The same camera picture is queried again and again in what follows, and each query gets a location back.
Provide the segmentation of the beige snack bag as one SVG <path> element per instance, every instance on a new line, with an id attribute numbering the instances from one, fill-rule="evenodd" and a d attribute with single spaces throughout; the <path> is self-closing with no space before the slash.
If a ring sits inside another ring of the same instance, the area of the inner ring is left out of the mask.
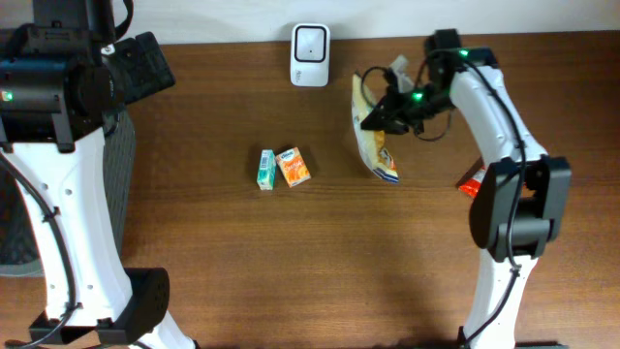
<path id="1" fill-rule="evenodd" d="M 388 152 L 384 131 L 368 131 L 361 129 L 361 123 L 370 115 L 371 107 L 362 93 L 374 102 L 374 95 L 361 82 L 361 75 L 354 73 L 352 77 L 352 125 L 360 158 L 366 168 L 379 179 L 388 183 L 398 183 L 399 176 L 396 165 Z"/>

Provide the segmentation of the red Hacks candy bag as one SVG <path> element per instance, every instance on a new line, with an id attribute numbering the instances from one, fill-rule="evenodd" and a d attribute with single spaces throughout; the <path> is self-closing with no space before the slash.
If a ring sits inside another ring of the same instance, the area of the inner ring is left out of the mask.
<path id="1" fill-rule="evenodd" d="M 481 189 L 481 184 L 486 175 L 486 168 L 480 167 L 474 174 L 458 185 L 458 190 L 472 199 L 475 199 Z"/>

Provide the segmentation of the orange tissue pack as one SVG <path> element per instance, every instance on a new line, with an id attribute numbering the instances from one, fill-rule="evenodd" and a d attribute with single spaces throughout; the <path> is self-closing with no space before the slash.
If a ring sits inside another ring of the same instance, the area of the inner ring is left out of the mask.
<path id="1" fill-rule="evenodd" d="M 286 150 L 276 156 L 276 163 L 289 187 L 311 178 L 310 172 L 297 147 Z"/>

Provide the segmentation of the teal tissue pack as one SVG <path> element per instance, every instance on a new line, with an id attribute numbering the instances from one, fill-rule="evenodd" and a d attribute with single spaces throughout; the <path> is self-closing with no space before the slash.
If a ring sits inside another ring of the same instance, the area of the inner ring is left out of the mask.
<path id="1" fill-rule="evenodd" d="M 275 181 L 276 161 L 271 149 L 264 149 L 261 153 L 257 174 L 257 184 L 261 190 L 272 190 Z"/>

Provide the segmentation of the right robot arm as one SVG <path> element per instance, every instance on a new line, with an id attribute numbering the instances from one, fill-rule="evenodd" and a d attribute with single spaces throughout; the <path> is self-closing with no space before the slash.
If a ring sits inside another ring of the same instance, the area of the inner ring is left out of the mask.
<path id="1" fill-rule="evenodd" d="M 395 183 L 398 173 L 385 148 L 387 134 L 424 131 L 423 123 L 459 111 L 479 148 L 485 169 L 469 212 L 480 252 L 473 305 L 460 327 L 456 348 L 515 348 L 517 315 L 527 280 L 546 246 L 557 239 L 572 170 L 552 157 L 528 130 L 489 47 L 462 45 L 454 29 L 424 41 L 419 67 L 427 83 L 410 78 L 398 56 L 381 68 L 386 93 L 375 100 L 364 73 L 354 73 L 352 126 L 360 157 L 378 178 Z"/>

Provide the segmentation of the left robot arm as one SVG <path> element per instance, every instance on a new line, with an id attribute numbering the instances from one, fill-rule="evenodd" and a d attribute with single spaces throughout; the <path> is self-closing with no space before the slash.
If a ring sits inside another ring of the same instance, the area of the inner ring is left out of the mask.
<path id="1" fill-rule="evenodd" d="M 109 1 L 36 1 L 1 58 L 1 164 L 15 179 L 46 280 L 30 346 L 96 333 L 101 347 L 193 348 L 162 268 L 125 268 L 104 182 L 106 121 L 172 87 L 151 33 L 129 37 Z"/>

